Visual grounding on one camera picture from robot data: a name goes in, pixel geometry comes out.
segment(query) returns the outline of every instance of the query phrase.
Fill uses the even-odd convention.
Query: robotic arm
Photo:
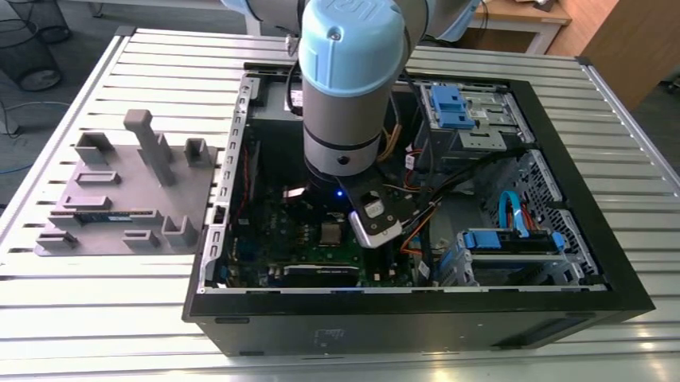
[[[360,213],[350,221],[365,247],[403,233],[380,202],[361,208],[349,189],[369,183],[392,86],[425,34],[456,41],[480,0],[222,0],[302,36],[304,151],[310,169],[337,179]]]

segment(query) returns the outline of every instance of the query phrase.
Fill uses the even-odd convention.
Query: motherboard
[[[329,204],[269,189],[244,211],[216,280],[228,287],[409,287],[413,260],[396,248],[362,248],[344,195]]]

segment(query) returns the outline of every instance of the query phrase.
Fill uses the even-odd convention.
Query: white table leg
[[[532,44],[527,49],[529,54],[546,54],[562,27],[560,24],[540,24],[540,26],[541,30],[536,33]]]
[[[249,16],[246,16],[246,34],[250,34],[252,36],[262,36],[261,22]]]

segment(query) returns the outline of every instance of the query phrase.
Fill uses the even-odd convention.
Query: aluminum profile table
[[[81,133],[125,142],[123,116],[143,108],[171,145],[225,147],[246,61],[289,62],[284,40],[149,29],[114,38],[0,220],[0,379],[678,380],[680,182],[598,72],[570,58],[424,48],[409,68],[532,82],[658,306],[630,322],[531,351],[228,359],[179,318],[191,254],[38,257]]]

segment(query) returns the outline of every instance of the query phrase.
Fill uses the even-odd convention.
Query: gray carpet floor
[[[22,92],[8,83],[0,73],[0,99],[10,107],[32,101],[70,103],[97,64],[113,35],[121,25],[142,28],[193,30],[197,32],[245,33],[242,15],[214,10],[187,10],[147,6],[105,6],[105,17],[93,18],[83,2],[61,2],[66,20],[74,32],[73,38],[51,46],[59,61],[65,79],[58,87],[45,92]],[[0,0],[0,19],[16,18],[4,0]],[[266,35],[278,35],[274,28],[262,28]],[[66,112],[65,107],[26,107],[12,112],[12,118],[23,127],[19,138],[0,134],[0,172],[34,162]],[[668,95],[660,88],[650,95],[635,112],[647,133],[680,169],[680,94]],[[0,204],[7,204],[22,183],[26,171],[0,174]]]

